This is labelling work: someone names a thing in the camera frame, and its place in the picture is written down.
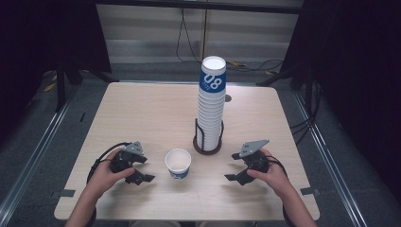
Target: wooden tabletop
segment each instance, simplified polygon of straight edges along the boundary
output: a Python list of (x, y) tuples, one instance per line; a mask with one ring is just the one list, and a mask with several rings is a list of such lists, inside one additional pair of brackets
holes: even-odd
[[(232, 100), (224, 104), (221, 150), (201, 155), (193, 147), (198, 114), (197, 84), (112, 83), (100, 103), (81, 148), (55, 217), (68, 219), (86, 184), (90, 167), (105, 150), (120, 142), (140, 141), (145, 164), (135, 164), (151, 183), (117, 182), (98, 201), (97, 219), (159, 220), (276, 220), (284, 219), (282, 203), (266, 183), (255, 180), (241, 186), (225, 174), (237, 174), (245, 165), (231, 155), (242, 144), (269, 139), (264, 146), (279, 159), (294, 187), (309, 187), (298, 150), (276, 91), (265, 87), (228, 85)], [(192, 156), (188, 176), (170, 177), (165, 156), (174, 148)], [(320, 213), (313, 195), (302, 196), (314, 219)]]

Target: hand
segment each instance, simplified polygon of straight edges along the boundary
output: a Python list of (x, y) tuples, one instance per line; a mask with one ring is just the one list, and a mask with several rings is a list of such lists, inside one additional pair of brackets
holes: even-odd
[(113, 157), (121, 151), (122, 147), (114, 149), (107, 157), (106, 161), (101, 162), (92, 176), (91, 180), (85, 187), (87, 194), (100, 198), (104, 192), (109, 190), (117, 181), (129, 177), (135, 169), (127, 168), (121, 172), (113, 173), (110, 170), (110, 162)]
[[(261, 148), (260, 151), (262, 151), (267, 156), (272, 156), (271, 153), (264, 148)], [(251, 177), (266, 182), (274, 190), (275, 194), (278, 197), (282, 197), (288, 189), (292, 188), (292, 185), (289, 182), (283, 169), (277, 164), (270, 163), (269, 171), (267, 173), (248, 169), (247, 174)]]

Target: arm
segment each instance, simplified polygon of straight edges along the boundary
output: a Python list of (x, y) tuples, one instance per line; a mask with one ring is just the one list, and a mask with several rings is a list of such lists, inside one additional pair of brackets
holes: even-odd
[[(271, 154), (263, 148), (260, 149), (260, 151), (271, 156)], [(266, 182), (274, 190), (274, 193), (282, 200), (292, 223), (296, 226), (317, 226), (316, 222), (307, 211), (301, 197), (289, 182), (286, 174), (279, 165), (270, 164), (267, 173), (262, 173), (252, 169), (248, 169), (247, 173), (251, 177)]]
[(91, 180), (83, 189), (70, 218), (65, 224), (66, 227), (85, 226), (91, 219), (95, 211), (96, 203), (103, 193), (109, 190), (118, 180), (133, 174), (135, 171), (134, 168), (127, 168), (118, 173), (112, 173), (110, 170), (109, 160), (112, 160), (115, 154), (120, 150), (121, 148), (116, 148), (105, 159), (108, 161), (99, 164)]

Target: person's right hand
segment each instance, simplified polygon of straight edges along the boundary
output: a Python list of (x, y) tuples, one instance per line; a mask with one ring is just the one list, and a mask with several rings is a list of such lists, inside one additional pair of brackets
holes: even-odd
[[(272, 156), (271, 153), (264, 148), (261, 148), (260, 151), (262, 151), (267, 156)], [(269, 171), (267, 173), (248, 169), (247, 174), (251, 177), (266, 182), (274, 190), (275, 194), (278, 197), (281, 197), (286, 193), (288, 189), (292, 188), (292, 185), (289, 182), (283, 169), (279, 165), (273, 163), (270, 163), (269, 165)]]

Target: single cup on table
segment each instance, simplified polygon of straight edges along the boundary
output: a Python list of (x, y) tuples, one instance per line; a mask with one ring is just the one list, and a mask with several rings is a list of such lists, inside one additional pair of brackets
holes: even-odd
[(188, 175), (191, 154), (182, 148), (175, 148), (166, 155), (166, 166), (172, 178), (181, 180)]

